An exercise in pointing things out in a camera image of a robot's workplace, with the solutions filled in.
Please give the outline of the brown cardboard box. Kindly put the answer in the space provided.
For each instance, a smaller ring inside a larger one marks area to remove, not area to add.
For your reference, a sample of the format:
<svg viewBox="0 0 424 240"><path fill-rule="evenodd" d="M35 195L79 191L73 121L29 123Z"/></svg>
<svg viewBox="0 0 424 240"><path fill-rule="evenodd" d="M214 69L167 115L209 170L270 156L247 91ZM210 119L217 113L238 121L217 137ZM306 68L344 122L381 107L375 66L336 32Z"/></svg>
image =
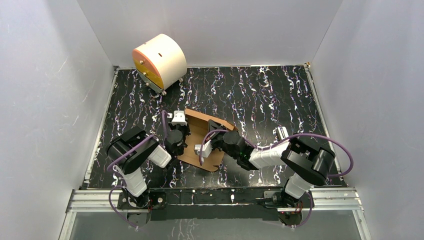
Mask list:
<svg viewBox="0 0 424 240"><path fill-rule="evenodd" d="M187 123L190 128L190 135L186 137L185 143L187 147L184 149L182 155L178 156L178 159L187 164L201 168L209 172L215 172L218 170L224 158L224 152L219 150L213 150L208 157L205 157L203 164L199 162L199 156L195 153L195 145L200 145L205 135L209 132L209 120L212 120L218 124L222 124L228 130L236 130L237 127L224 119L207 115L192 109L185 109L185 116Z"/></svg>

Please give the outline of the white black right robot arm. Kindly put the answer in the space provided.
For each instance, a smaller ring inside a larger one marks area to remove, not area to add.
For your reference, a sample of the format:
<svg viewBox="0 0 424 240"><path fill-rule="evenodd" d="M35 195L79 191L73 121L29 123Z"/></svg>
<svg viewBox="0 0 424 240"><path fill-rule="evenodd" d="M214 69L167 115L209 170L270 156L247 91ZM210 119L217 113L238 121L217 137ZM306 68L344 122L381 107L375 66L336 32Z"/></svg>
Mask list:
<svg viewBox="0 0 424 240"><path fill-rule="evenodd" d="M290 135L270 146L256 146L237 130L230 130L209 120L209 131L195 151L200 164L214 150L236 160L247 171L271 166L287 166L293 170L277 197L288 207L295 207L302 196L315 186L323 186L335 160L335 153L326 146L308 144L302 133Z"/></svg>

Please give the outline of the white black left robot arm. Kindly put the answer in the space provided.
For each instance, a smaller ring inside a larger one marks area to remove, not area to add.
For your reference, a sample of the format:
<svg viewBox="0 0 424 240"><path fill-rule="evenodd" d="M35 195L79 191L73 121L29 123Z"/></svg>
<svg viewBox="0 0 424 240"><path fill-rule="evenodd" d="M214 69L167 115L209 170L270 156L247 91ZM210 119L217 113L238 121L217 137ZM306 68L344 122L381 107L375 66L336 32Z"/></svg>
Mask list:
<svg viewBox="0 0 424 240"><path fill-rule="evenodd" d="M154 135L134 126L122 135L114 138L106 148L107 157L112 160L108 169L115 168L125 182L124 189L130 194L130 202L137 208L149 203L148 189L141 166L149 160L160 168L168 168L178 156L184 154L186 138L191 134L187 122L169 123L170 131L164 143Z"/></svg>

